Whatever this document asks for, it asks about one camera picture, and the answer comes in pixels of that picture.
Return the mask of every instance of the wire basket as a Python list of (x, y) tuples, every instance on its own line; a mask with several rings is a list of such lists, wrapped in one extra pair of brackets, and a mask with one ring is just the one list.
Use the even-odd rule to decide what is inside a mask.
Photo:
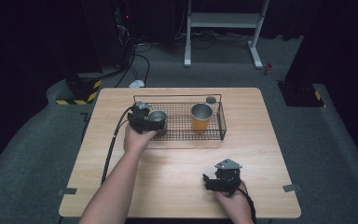
[[(227, 127), (221, 103), (221, 94), (202, 95), (135, 95), (134, 102), (151, 104), (150, 111), (162, 110), (167, 114), (165, 134), (157, 134), (152, 141), (224, 140)], [(207, 103), (213, 110), (207, 130), (195, 133), (191, 127), (191, 107)]]

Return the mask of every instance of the black device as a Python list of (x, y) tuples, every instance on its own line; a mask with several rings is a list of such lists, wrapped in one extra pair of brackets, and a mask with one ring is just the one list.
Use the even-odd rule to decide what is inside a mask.
[(161, 119), (159, 121), (148, 119), (150, 107), (151, 104), (138, 101), (132, 106), (132, 113), (127, 114), (127, 119), (130, 123), (130, 126), (137, 133), (164, 130), (166, 119)]
[(228, 192), (231, 196), (241, 185), (240, 168), (242, 166), (231, 159), (225, 159), (214, 167), (217, 168), (216, 179), (210, 179), (209, 176), (203, 175), (205, 188), (211, 191)]

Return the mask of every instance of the forearm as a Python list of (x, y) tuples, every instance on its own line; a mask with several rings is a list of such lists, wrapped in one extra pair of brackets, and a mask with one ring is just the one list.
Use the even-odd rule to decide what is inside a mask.
[(124, 153), (89, 202), (80, 223), (124, 223), (130, 210), (140, 155)]

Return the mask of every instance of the dark background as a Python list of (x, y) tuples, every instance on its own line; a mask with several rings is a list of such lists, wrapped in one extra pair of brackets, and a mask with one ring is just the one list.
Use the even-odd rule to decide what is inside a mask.
[[(113, 4), (114, 1), (95, 2)], [(142, 0), (131, 1), (136, 6), (137, 2)], [(54, 22), (48, 17), (45, 7), (53, 3), (57, 4), (57, 1), (0, 1), (0, 154), (16, 131), (48, 103), (47, 89), (65, 78), (62, 67), (70, 74), (91, 70), (101, 72), (117, 64), (115, 60), (108, 60), (111, 64), (105, 65), (103, 57), (109, 57), (110, 54), (116, 60), (121, 59), (122, 52), (115, 47), (102, 52), (95, 44), (95, 30), (87, 21), (90, 19), (86, 13), (88, 9), (80, 0), (64, 1), (62, 7), (58, 7), (63, 10), (62, 15), (66, 15), (66, 10), (68, 15), (73, 13), (76, 16), (54, 21), (59, 25), (71, 24), (64, 26), (65, 34), (56, 33), (59, 43), (54, 42), (54, 36), (48, 32)], [(154, 4), (143, 4), (144, 12), (149, 11), (147, 6), (150, 6), (150, 10), (155, 8)], [(163, 24), (170, 26), (167, 29), (168, 38), (179, 27), (177, 18), (181, 18), (183, 13), (180, 4), (183, 3), (171, 1), (170, 4), (159, 5), (175, 11), (174, 16), (169, 13), (165, 15), (168, 19)], [(256, 0), (230, 1), (230, 4), (217, 0), (194, 1), (193, 7), (194, 11), (246, 12), (260, 8), (261, 4)], [(152, 22), (164, 20), (161, 18), (164, 13), (146, 16)], [(109, 21), (113, 19), (110, 15), (110, 19), (105, 21), (114, 24), (114, 21)], [(147, 35), (145, 30), (136, 30), (137, 25), (139, 27), (136, 19), (132, 22), (134, 33)], [(107, 29), (110, 35), (105, 38), (115, 37), (115, 31), (111, 28)], [(261, 36), (274, 38), (277, 35), (283, 35), (285, 39), (305, 36), (286, 81), (304, 85), (323, 83), (358, 146), (358, 1), (270, 1)], [(114, 46), (117, 40), (106, 43)]]

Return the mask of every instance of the gray carpet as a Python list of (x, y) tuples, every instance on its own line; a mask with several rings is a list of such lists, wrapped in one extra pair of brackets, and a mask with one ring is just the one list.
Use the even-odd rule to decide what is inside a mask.
[[(261, 90), (271, 122), (297, 192), (302, 215), (274, 219), (273, 223), (358, 223), (358, 149), (337, 114), (328, 90), (315, 84), (326, 107), (288, 107), (277, 80), (283, 80), (301, 39), (283, 41), (261, 38), (257, 49), (263, 63), (272, 63), (271, 76), (256, 70), (245, 37), (236, 42), (193, 48), (191, 68), (183, 67), (184, 47), (144, 45), (137, 53), (150, 62), (146, 87), (257, 87)], [(211, 42), (194, 41), (196, 47)], [(147, 63), (133, 62), (140, 79)], [(104, 79), (101, 88), (117, 85), (121, 75)], [(129, 72), (118, 85), (135, 80)], [(58, 213), (91, 105), (56, 105), (64, 82), (48, 92), (48, 106), (31, 118), (13, 137), (0, 157), (0, 223), (77, 223), (60, 220)], [(157, 220), (130, 220), (154, 223)], [(201, 223), (202, 220), (159, 220), (163, 223)], [(259, 223), (269, 223), (260, 219)]]

